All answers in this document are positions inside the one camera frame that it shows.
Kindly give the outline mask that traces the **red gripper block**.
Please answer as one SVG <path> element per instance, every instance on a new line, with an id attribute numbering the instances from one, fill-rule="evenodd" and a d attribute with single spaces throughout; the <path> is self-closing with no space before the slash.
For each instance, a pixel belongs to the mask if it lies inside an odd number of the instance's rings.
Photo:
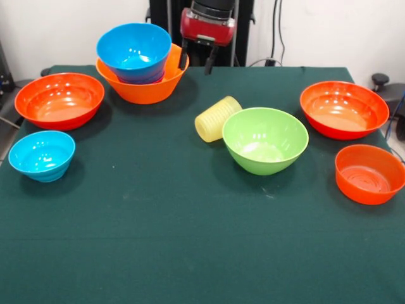
<path id="1" fill-rule="evenodd" d="M 204 66 L 204 74 L 210 75 L 213 69 L 218 46 L 227 46 L 236 29 L 235 20 L 229 18 L 226 21 L 205 18 L 193 12 L 190 8 L 184 8 L 180 21 L 180 33 L 184 39 L 203 41 L 206 44 L 214 44 Z M 182 44 L 178 68 L 185 70 L 187 62 L 187 43 Z"/>

